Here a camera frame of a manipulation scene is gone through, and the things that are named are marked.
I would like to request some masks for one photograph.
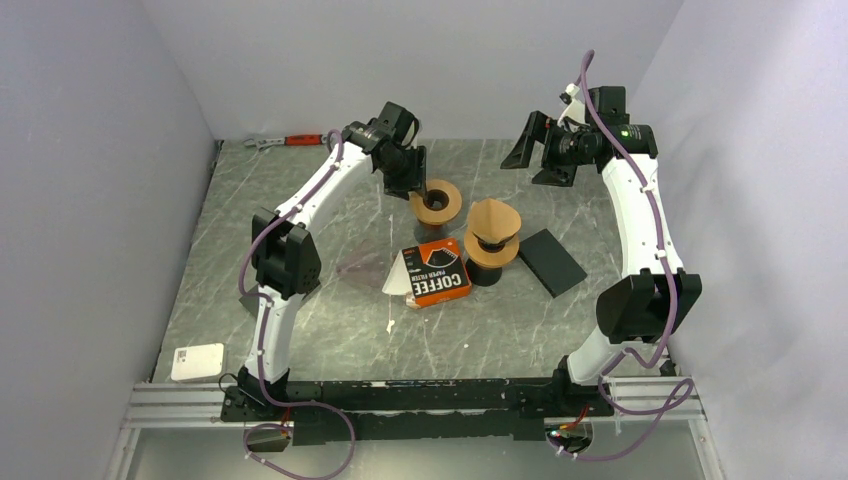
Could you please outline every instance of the floor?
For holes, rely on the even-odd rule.
[[[587,455],[606,455],[633,443],[645,429],[626,423],[594,423]],[[216,480],[286,478],[254,461],[245,461],[240,430],[145,430],[139,438],[128,478],[133,480]],[[347,442],[294,447],[263,457],[300,475],[326,475],[341,465]],[[356,442],[356,454],[338,480],[402,478],[591,478],[593,480],[703,480],[704,471],[685,422],[663,421],[649,441],[614,462],[575,462],[557,457],[545,442],[516,442],[506,437],[440,438]]]
[[[588,278],[552,299],[516,260],[492,287],[474,288],[470,296],[442,305],[408,308],[380,287],[398,250],[417,243],[417,222],[406,202],[381,193],[377,172],[317,233],[322,285],[299,312],[290,378],[547,376],[594,328],[595,300],[619,278],[621,262],[615,215],[596,171],[582,168],[573,188],[536,186],[530,179],[538,159],[527,170],[499,170],[512,140],[420,144],[429,152],[428,177],[448,180],[462,192],[463,210],[448,225],[452,236],[461,240],[471,201],[497,198],[521,214],[519,237],[549,229]],[[189,345],[222,342],[225,370],[239,369],[255,327],[236,288],[253,212],[286,200],[326,156],[324,147],[274,147],[260,153],[240,143],[223,145],[154,382],[171,381],[174,349]],[[632,366],[628,374],[634,374]]]

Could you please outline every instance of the gray marble surface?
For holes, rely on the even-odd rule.
[[[612,204],[589,167],[580,170],[573,188],[531,185],[538,160],[527,170],[499,170],[513,142],[420,142],[429,151],[429,178],[448,180],[463,195],[463,209],[448,230],[461,240],[471,201],[497,198],[521,214],[520,237],[548,228],[588,278],[551,299],[517,259],[495,286],[421,310],[406,307],[380,286],[397,251],[416,244],[417,222],[406,202],[381,193],[378,172],[317,233],[322,286],[307,297],[297,318],[292,379],[547,376],[580,346],[595,325],[595,299],[619,278],[621,246]],[[224,144],[153,381],[171,381],[174,349],[189,345],[223,342],[226,371],[238,370],[255,326],[236,288],[252,215],[286,200],[326,156],[324,147],[258,153],[240,143]]]

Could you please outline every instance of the black pad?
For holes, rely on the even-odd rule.
[[[554,298],[586,279],[586,271],[547,228],[522,240],[518,256]]]

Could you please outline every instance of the small white device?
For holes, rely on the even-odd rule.
[[[214,380],[223,371],[223,343],[182,347],[174,351],[171,380],[175,382]]]

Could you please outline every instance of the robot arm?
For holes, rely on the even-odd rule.
[[[594,119],[578,112],[583,105],[573,95],[575,85],[563,94],[566,109],[558,121],[542,112],[533,112],[518,143],[507,155],[501,168],[526,168],[534,142],[543,143],[542,170],[533,183],[570,187],[577,167],[594,165],[602,175],[615,209],[623,255],[622,279],[598,297],[598,325],[567,358],[572,382],[589,385],[597,382],[605,367],[628,347],[657,342],[663,335],[670,309],[669,282],[661,258],[670,267],[678,294],[678,307],[672,332],[688,313],[701,293],[698,275],[687,275],[668,232],[657,183],[657,146],[651,127],[630,124],[625,106],[624,87],[600,87],[586,92],[604,125],[631,154],[636,169],[647,180],[642,183],[634,168],[621,158],[601,132]],[[658,218],[646,198],[651,190]],[[665,245],[658,248],[657,225],[662,228]]]
[[[387,195],[407,200],[410,191],[426,195],[426,149],[411,147],[411,139],[405,141],[417,130],[418,120],[409,111],[386,103],[378,118],[345,128],[343,145],[295,195],[273,212],[254,215],[254,242],[262,238],[251,255],[260,301],[253,343],[238,384],[255,401],[266,403],[260,379],[271,396],[285,399],[295,317],[321,271],[311,232],[320,231],[354,186],[378,169]]]

